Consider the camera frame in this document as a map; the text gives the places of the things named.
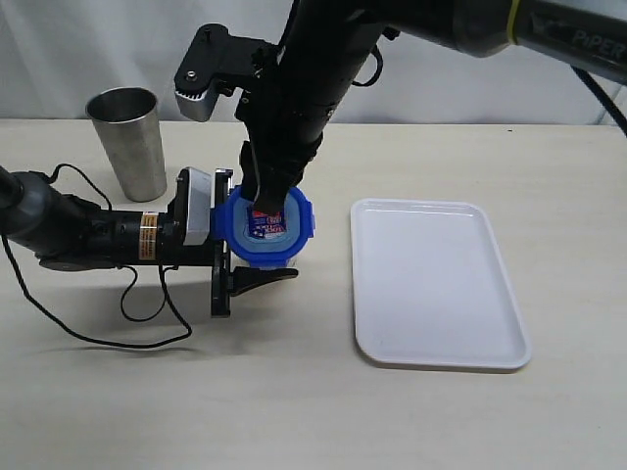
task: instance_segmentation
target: orange label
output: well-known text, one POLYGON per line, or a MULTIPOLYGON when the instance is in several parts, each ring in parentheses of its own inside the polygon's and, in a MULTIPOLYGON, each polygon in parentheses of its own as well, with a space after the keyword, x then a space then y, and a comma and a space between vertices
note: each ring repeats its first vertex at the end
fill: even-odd
POLYGON ((157 259, 157 212, 144 212, 139 227, 139 259, 154 261, 157 259))

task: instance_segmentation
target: label on container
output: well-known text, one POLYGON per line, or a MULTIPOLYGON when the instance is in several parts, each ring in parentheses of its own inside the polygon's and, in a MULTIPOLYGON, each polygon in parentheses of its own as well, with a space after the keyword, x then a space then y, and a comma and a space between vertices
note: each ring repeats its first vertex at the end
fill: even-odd
POLYGON ((257 240, 272 240, 287 231, 285 211, 275 215, 255 211, 248 207, 248 236, 257 240))
POLYGON ((144 212, 139 227, 139 259, 154 261, 157 259, 157 212, 144 212))

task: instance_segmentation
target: white backdrop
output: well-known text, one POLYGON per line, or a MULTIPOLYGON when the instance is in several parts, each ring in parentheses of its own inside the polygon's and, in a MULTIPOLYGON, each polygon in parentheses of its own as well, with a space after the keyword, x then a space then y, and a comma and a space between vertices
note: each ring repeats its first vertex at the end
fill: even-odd
MULTIPOLYGON (((291 0, 0 0, 0 118, 82 118, 86 101, 144 86, 181 119, 171 78, 195 30, 277 41, 291 0)), ((608 122, 569 67, 520 48, 477 60, 403 35, 381 41, 385 70, 352 89, 342 122, 608 122)), ((372 64, 362 71, 372 72, 372 64)), ((614 96, 619 86, 604 82, 614 96)), ((233 120, 222 99, 216 120, 233 120)))

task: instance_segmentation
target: yellow stripe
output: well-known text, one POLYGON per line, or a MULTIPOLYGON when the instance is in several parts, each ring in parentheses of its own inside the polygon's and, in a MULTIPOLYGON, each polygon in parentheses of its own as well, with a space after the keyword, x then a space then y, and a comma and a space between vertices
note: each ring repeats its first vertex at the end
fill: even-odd
POLYGON ((518 44, 516 40, 516 17, 518 16, 518 8, 520 7, 520 0, 511 1, 511 10, 509 10, 509 20, 507 21, 507 39, 511 44, 518 44))

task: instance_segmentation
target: piper logo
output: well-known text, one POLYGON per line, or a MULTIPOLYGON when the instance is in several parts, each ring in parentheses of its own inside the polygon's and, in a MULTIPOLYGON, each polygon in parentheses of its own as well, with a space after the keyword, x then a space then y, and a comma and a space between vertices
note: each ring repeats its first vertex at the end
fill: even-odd
POLYGON ((627 45, 600 34, 590 34, 583 29, 575 30, 572 45, 595 52, 614 61, 623 62, 627 59, 627 45))

